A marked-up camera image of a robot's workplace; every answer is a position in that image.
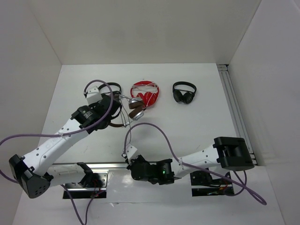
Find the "brown silver headphones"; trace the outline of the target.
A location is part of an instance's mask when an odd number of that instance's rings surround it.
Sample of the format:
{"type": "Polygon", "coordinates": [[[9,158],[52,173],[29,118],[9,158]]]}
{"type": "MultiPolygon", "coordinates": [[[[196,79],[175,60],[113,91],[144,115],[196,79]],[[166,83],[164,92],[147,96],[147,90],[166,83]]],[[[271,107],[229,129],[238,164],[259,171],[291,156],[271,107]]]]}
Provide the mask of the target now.
{"type": "Polygon", "coordinates": [[[137,121],[139,120],[143,115],[144,115],[144,101],[140,97],[127,97],[121,94],[115,95],[114,98],[125,98],[128,100],[128,107],[130,110],[132,110],[129,114],[128,117],[131,120],[137,121]]]}

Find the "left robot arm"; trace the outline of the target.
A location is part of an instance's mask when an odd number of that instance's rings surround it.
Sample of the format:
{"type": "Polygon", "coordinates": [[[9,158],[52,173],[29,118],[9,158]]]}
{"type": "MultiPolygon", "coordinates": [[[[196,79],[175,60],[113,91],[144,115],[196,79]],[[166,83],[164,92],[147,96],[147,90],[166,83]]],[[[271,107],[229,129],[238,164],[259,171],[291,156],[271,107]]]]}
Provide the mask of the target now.
{"type": "Polygon", "coordinates": [[[54,138],[45,141],[32,152],[13,155],[9,164],[12,174],[30,199],[41,196],[48,188],[65,183],[78,183],[88,187],[99,176],[84,163],[55,165],[68,149],[93,131],[105,129],[121,103],[116,97],[105,94],[102,99],[90,105],[79,107],[54,138]]]}

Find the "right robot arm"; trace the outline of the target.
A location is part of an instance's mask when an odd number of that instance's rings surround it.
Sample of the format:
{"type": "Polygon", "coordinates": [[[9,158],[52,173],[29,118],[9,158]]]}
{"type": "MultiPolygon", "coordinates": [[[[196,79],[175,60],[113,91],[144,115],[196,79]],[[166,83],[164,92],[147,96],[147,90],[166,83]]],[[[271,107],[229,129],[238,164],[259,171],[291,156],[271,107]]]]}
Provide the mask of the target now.
{"type": "Polygon", "coordinates": [[[254,168],[253,161],[243,138],[217,137],[204,150],[180,157],[157,161],[146,161],[137,148],[128,144],[122,154],[134,180],[151,184],[173,184],[175,180],[201,168],[221,167],[230,171],[246,171],[254,168]]]}

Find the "left black headphones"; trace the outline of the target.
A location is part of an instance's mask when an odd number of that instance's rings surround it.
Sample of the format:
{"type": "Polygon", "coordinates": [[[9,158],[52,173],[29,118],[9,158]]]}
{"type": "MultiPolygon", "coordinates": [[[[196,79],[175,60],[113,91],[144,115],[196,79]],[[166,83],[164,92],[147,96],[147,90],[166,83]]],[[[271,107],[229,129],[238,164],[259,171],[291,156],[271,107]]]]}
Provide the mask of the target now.
{"type": "Polygon", "coordinates": [[[121,86],[116,82],[108,82],[107,85],[102,84],[98,87],[99,92],[102,94],[110,94],[109,88],[111,88],[113,95],[121,95],[122,94],[122,88],[121,86]]]}

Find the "black headphones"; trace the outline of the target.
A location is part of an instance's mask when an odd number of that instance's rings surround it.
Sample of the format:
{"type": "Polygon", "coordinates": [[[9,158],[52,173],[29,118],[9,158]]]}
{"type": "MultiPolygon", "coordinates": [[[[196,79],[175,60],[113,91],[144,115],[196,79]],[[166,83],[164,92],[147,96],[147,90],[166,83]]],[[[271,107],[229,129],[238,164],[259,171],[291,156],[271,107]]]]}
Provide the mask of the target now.
{"type": "Polygon", "coordinates": [[[196,91],[197,91],[197,87],[190,82],[179,81],[179,82],[175,82],[172,86],[172,93],[173,93],[174,100],[177,103],[184,103],[186,105],[190,104],[193,101],[196,91]],[[192,88],[193,91],[176,88],[177,86],[180,85],[188,86],[192,88]]]}
{"type": "Polygon", "coordinates": [[[111,88],[113,95],[121,95],[122,94],[122,88],[121,86],[116,82],[108,82],[107,85],[102,84],[98,87],[99,92],[102,94],[110,94],[109,88],[111,88]]]}

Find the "right black headphones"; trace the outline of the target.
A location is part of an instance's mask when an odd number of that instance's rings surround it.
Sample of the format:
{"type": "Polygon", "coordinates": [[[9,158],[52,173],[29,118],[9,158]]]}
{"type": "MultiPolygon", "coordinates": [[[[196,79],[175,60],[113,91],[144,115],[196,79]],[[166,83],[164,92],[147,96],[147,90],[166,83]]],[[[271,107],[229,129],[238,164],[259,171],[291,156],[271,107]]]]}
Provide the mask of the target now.
{"type": "Polygon", "coordinates": [[[184,103],[186,105],[190,104],[193,101],[196,91],[197,91],[197,87],[190,82],[179,81],[179,82],[175,82],[172,86],[172,93],[173,93],[174,100],[177,103],[184,103]],[[193,91],[176,88],[177,86],[180,85],[188,86],[192,88],[193,91]]]}

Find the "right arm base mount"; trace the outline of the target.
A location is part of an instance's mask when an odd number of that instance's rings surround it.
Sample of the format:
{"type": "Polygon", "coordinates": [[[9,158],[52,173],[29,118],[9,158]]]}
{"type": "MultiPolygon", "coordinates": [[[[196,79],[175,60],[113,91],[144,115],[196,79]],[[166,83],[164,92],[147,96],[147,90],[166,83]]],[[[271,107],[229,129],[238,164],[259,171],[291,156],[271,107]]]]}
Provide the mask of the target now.
{"type": "Polygon", "coordinates": [[[220,177],[213,178],[209,173],[195,171],[190,173],[190,179],[193,197],[234,195],[232,183],[220,177]]]}

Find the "aluminium rail front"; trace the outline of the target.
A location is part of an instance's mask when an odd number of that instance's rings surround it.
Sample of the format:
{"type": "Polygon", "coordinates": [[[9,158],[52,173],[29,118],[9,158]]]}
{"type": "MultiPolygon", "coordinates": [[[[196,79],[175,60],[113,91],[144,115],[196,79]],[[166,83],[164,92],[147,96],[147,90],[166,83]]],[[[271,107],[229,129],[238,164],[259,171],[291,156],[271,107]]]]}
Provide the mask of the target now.
{"type": "MultiPolygon", "coordinates": [[[[93,172],[98,170],[110,170],[110,169],[126,169],[128,164],[126,163],[85,163],[93,172]]],[[[53,164],[47,170],[47,173],[52,176],[62,177],[69,174],[70,176],[79,175],[83,177],[85,175],[84,169],[77,164],[53,164]]]]}

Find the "aluminium rail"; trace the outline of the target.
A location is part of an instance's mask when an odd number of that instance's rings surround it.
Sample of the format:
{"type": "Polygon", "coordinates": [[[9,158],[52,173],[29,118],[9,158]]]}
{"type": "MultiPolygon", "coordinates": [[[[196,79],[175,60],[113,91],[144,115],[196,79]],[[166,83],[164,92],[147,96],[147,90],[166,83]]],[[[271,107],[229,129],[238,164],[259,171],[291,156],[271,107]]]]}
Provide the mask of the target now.
{"type": "Polygon", "coordinates": [[[251,145],[251,142],[250,142],[250,139],[248,136],[248,132],[247,132],[247,129],[245,126],[245,122],[244,122],[243,116],[241,114],[239,103],[238,103],[238,100],[237,100],[237,97],[236,97],[236,94],[234,91],[233,83],[230,78],[228,66],[226,64],[217,64],[217,69],[219,72],[221,83],[223,85],[226,100],[229,105],[230,114],[231,114],[231,117],[233,120],[236,135],[238,137],[244,138],[252,160],[256,161],[255,154],[253,152],[253,148],[252,148],[252,145],[251,145]]]}
{"type": "MultiPolygon", "coordinates": [[[[93,172],[98,170],[110,170],[110,169],[126,169],[128,164],[126,163],[85,163],[93,172]]],[[[85,175],[84,169],[77,164],[53,164],[47,170],[47,173],[52,176],[62,177],[69,174],[70,176],[79,175],[83,177],[85,175]]]]}

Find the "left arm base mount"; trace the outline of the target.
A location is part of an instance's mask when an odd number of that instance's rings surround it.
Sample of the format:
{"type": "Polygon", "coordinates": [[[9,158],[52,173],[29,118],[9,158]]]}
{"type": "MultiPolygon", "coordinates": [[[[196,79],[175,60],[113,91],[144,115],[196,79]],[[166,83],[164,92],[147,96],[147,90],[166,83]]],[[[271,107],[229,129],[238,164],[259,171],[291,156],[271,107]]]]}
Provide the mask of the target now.
{"type": "Polygon", "coordinates": [[[92,169],[87,164],[80,162],[79,171],[83,172],[79,182],[64,184],[73,199],[106,198],[108,170],[92,169]]]}

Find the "aluminium rail right side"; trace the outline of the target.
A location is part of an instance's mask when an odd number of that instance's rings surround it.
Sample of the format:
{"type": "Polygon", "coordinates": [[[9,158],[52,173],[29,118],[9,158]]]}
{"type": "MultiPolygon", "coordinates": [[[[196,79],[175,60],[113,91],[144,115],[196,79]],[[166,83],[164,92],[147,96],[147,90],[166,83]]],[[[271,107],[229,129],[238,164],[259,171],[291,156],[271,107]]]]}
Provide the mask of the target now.
{"type": "Polygon", "coordinates": [[[244,138],[252,160],[256,161],[255,154],[253,152],[253,148],[252,148],[252,145],[251,145],[251,142],[250,142],[250,139],[248,136],[248,132],[247,132],[247,129],[245,126],[245,122],[244,122],[243,116],[241,114],[239,103],[238,103],[238,100],[237,100],[237,97],[236,97],[236,94],[234,91],[233,83],[230,78],[228,66],[226,64],[217,64],[217,69],[219,72],[221,83],[223,85],[226,100],[229,105],[230,114],[231,114],[231,117],[233,120],[236,135],[238,137],[244,138]]]}

